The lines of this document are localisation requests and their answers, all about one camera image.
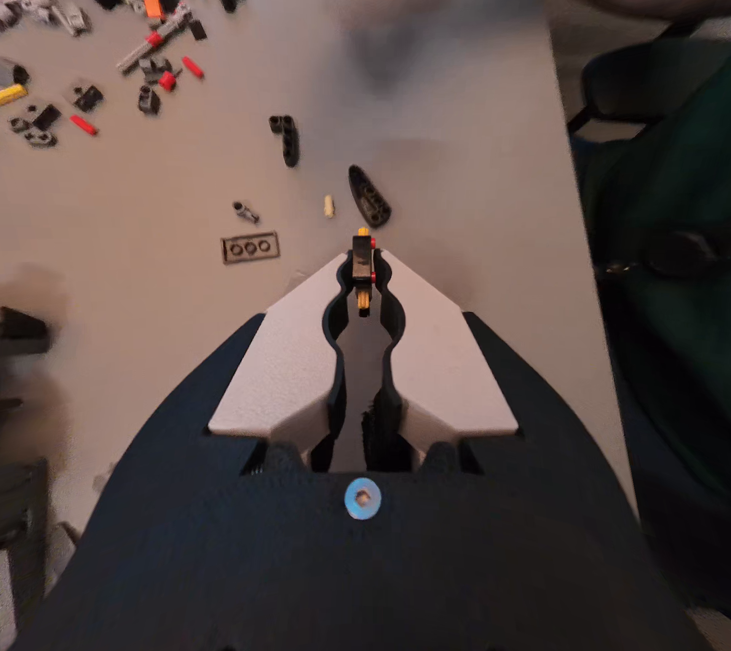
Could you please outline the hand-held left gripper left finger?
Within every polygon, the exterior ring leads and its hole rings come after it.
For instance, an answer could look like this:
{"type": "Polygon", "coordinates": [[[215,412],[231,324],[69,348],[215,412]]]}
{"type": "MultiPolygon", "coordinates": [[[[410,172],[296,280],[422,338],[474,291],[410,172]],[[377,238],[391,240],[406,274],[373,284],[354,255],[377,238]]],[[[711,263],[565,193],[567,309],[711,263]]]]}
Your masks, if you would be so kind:
{"type": "Polygon", "coordinates": [[[327,468],[342,426],[342,357],[326,310],[342,295],[339,254],[264,313],[207,423],[216,436],[292,445],[310,468],[327,468]]]}

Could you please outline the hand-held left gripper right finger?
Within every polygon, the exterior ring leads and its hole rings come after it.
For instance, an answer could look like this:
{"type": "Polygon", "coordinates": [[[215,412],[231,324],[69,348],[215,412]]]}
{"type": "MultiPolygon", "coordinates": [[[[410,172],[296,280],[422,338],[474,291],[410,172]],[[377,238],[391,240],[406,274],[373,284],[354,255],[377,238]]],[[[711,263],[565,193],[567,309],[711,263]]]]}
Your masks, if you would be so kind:
{"type": "Polygon", "coordinates": [[[380,323],[390,337],[377,392],[377,467],[438,443],[515,436],[519,426],[462,309],[377,251],[380,323]]]}

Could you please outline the black lego subassembly red pins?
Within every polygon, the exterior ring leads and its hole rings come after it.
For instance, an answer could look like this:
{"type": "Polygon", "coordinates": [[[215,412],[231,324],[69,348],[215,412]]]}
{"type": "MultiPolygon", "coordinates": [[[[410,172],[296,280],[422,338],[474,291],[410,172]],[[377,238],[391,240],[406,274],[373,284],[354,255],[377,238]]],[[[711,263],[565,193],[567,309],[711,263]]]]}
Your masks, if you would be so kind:
{"type": "Polygon", "coordinates": [[[352,284],[361,318],[370,316],[373,287],[377,281],[374,250],[375,239],[370,235],[370,230],[367,227],[359,228],[352,239],[352,284]]]}

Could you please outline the black bent lego beam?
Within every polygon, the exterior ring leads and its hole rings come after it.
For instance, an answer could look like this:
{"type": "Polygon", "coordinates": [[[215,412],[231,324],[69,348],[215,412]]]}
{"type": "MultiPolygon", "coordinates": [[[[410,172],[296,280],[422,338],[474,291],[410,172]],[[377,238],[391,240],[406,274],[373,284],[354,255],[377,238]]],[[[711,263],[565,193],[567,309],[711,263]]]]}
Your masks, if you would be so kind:
{"type": "Polygon", "coordinates": [[[286,167],[295,168],[300,160],[299,131],[290,115],[271,115],[268,124],[273,135],[279,137],[282,158],[286,167]]]}

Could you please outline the dark brown lego plate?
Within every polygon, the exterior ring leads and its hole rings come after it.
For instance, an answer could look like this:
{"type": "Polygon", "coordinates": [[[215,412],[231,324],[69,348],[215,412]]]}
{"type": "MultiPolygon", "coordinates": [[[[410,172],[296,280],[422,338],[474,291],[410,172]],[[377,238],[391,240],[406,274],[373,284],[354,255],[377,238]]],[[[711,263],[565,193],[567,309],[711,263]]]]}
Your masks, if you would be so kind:
{"type": "Polygon", "coordinates": [[[222,262],[225,265],[279,258],[281,249],[275,231],[257,232],[221,239],[222,262]]]}

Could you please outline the black curved lego panel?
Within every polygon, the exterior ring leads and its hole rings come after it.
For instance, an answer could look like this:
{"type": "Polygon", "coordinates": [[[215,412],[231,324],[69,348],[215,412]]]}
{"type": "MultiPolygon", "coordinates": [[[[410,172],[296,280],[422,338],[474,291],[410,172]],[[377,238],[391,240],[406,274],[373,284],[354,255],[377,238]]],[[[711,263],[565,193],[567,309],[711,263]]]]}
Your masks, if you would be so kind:
{"type": "Polygon", "coordinates": [[[392,208],[366,172],[351,165],[348,181],[352,198],[366,224],[372,229],[384,226],[391,218],[392,208]]]}

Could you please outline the black office chair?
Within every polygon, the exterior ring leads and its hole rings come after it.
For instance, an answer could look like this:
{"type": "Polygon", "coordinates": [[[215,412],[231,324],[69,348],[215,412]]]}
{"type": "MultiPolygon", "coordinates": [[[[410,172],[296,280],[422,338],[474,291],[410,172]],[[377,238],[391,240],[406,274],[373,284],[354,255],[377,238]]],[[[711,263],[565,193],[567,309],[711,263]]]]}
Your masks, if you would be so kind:
{"type": "Polygon", "coordinates": [[[588,62],[580,78],[583,107],[568,134],[592,120],[652,126],[680,109],[729,61],[729,39],[699,36],[699,27],[672,24],[652,41],[588,62]]]}

